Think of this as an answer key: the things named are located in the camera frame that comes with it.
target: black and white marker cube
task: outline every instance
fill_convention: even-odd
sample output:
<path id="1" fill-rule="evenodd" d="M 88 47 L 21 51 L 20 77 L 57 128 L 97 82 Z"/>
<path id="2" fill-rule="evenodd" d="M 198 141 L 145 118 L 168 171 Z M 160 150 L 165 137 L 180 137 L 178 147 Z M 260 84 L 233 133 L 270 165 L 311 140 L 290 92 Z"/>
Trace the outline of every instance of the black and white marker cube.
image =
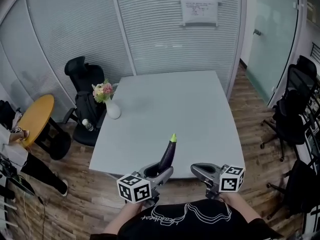
<path id="1" fill-rule="evenodd" d="M 244 182 L 245 168 L 230 166 L 220 175 L 219 192 L 238 192 Z"/>
<path id="2" fill-rule="evenodd" d="M 120 197 L 133 204 L 151 198 L 150 181 L 126 174 L 116 181 Z"/>

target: door handle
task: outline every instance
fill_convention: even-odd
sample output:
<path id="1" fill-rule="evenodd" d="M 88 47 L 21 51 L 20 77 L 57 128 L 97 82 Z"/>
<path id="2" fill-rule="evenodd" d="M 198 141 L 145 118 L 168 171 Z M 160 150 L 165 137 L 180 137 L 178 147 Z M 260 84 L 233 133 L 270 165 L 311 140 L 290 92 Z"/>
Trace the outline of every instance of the door handle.
<path id="1" fill-rule="evenodd" d="M 258 30 L 258 29 L 255 29 L 255 30 L 253 31 L 253 34 L 257 34 L 258 36 L 261 36 L 261 31 Z"/>

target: round wooden table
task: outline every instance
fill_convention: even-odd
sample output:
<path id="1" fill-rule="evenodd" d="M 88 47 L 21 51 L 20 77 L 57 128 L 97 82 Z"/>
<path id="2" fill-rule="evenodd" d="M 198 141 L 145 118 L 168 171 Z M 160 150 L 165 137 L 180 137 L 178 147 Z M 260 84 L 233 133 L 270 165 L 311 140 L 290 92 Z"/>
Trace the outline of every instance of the round wooden table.
<path id="1" fill-rule="evenodd" d="M 25 148 L 36 143 L 49 153 L 52 159 L 60 160 L 67 154 L 70 148 L 71 137 L 50 117 L 54 110 L 54 105 L 55 99 L 51 94 L 38 98 L 28 107 L 20 119 L 18 126 L 23 130 L 30 131 L 29 137 L 22 141 Z M 58 134 L 54 137 L 49 135 L 49 124 L 58 131 Z M 45 140 L 50 141 L 50 146 L 46 146 L 43 143 Z"/>
<path id="2" fill-rule="evenodd" d="M 18 126 L 23 130 L 29 130 L 30 134 L 22 141 L 24 147 L 29 147 L 38 138 L 45 128 L 54 110 L 55 98 L 51 94 L 38 98 L 23 114 Z"/>

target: person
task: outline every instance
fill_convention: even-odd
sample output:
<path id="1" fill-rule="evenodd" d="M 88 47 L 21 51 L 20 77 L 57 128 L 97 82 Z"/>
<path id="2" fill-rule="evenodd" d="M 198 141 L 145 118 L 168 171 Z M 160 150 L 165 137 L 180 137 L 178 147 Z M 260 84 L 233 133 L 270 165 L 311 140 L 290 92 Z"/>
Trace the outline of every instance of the person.
<path id="1" fill-rule="evenodd" d="M 25 150 L 17 140 L 26 140 L 28 130 L 12 133 L 0 124 L 0 153 L 16 168 L 35 179 L 54 187 L 63 197 L 68 194 L 68 182 L 59 179 L 40 159 Z"/>
<path id="2" fill-rule="evenodd" d="M 143 202 L 127 203 L 102 234 L 90 240 L 269 240 L 282 236 L 272 230 L 235 192 L 220 200 L 158 205 L 143 211 Z"/>

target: black backpack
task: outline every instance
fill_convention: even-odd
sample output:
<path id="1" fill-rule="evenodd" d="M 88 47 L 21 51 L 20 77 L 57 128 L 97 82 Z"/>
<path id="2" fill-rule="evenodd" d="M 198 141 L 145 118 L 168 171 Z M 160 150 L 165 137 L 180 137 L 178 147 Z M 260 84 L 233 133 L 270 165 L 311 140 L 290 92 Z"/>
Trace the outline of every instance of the black backpack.
<path id="1" fill-rule="evenodd" d="M 79 91 L 75 96 L 76 110 L 75 114 L 79 119 L 79 124 L 82 125 L 83 119 L 88 121 L 95 127 L 100 119 L 106 106 L 97 104 L 94 96 L 88 91 Z"/>
<path id="2" fill-rule="evenodd" d="M 16 112 L 12 109 L 8 101 L 0 100 L 0 124 L 7 130 L 12 129 L 12 121 Z"/>

